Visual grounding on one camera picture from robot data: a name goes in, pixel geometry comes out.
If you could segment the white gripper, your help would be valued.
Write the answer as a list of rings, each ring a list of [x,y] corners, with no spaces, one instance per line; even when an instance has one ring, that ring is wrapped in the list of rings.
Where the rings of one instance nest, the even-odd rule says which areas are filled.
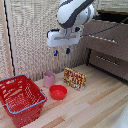
[[[54,56],[59,55],[58,46],[77,44],[80,40],[80,32],[62,34],[59,29],[52,29],[47,33],[47,45],[54,48]],[[66,54],[70,54],[71,46],[66,48]]]

